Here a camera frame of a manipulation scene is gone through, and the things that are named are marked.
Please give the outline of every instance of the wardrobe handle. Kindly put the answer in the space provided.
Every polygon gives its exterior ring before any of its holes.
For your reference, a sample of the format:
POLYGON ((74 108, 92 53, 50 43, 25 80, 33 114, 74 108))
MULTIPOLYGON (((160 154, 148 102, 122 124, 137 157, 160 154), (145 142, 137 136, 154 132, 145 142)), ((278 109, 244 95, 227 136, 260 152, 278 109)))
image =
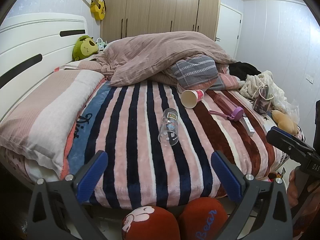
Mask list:
POLYGON ((128 18, 125 19, 125 38, 127 37, 127 29, 128 29, 128 18))
POLYGON ((123 24, 123 19, 121 19, 121 39, 122 39, 122 24, 123 24))

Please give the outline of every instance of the wardrobe door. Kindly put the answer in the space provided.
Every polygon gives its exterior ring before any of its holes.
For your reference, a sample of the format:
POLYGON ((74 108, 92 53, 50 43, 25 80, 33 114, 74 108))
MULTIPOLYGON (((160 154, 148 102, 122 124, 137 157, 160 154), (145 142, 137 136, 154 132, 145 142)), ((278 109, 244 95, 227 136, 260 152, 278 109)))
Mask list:
POLYGON ((220 0, 199 0, 198 18, 195 31, 214 40, 218 25, 220 0))
POLYGON ((194 31, 199 0, 177 0, 174 31, 194 31))
POLYGON ((172 31, 177 0, 150 0, 148 33, 172 31))
POLYGON ((105 0, 106 16, 102 22, 102 38, 111 42, 124 38, 124 20, 127 0, 105 0))
POLYGON ((125 37, 133 37, 148 32, 150 0, 127 0, 125 10, 125 37))

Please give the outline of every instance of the white headboard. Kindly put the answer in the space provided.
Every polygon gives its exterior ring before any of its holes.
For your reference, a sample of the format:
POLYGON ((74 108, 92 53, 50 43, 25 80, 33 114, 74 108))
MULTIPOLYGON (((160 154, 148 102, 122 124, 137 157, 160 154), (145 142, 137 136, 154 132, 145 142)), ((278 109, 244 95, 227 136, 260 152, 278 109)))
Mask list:
POLYGON ((77 39, 88 33, 83 16, 32 13, 0 26, 0 121, 12 106, 52 71, 72 61, 77 39))

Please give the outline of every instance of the plastic bag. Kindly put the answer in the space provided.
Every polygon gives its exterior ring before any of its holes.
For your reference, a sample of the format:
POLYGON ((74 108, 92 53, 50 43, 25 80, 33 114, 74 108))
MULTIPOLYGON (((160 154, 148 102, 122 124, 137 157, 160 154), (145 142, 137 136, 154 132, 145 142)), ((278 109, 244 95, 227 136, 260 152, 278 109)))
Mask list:
POLYGON ((258 77, 264 85, 267 84, 269 86, 269 93, 274 96, 274 108, 284 114, 287 114, 292 121, 298 124, 300 120, 298 102, 293 100, 292 104, 290 104, 287 101, 287 98, 284 96, 284 91, 273 82, 273 76, 270 71, 265 71, 262 74, 259 74, 258 77))

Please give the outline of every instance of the yellow guitar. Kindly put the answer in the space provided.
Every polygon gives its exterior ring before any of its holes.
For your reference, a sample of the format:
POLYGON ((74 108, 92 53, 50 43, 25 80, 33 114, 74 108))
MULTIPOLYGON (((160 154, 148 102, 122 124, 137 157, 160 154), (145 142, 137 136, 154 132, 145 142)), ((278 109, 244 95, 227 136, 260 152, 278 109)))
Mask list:
POLYGON ((102 20, 106 15, 106 7, 101 0, 92 0, 90 5, 90 11, 93 13, 96 20, 102 20))

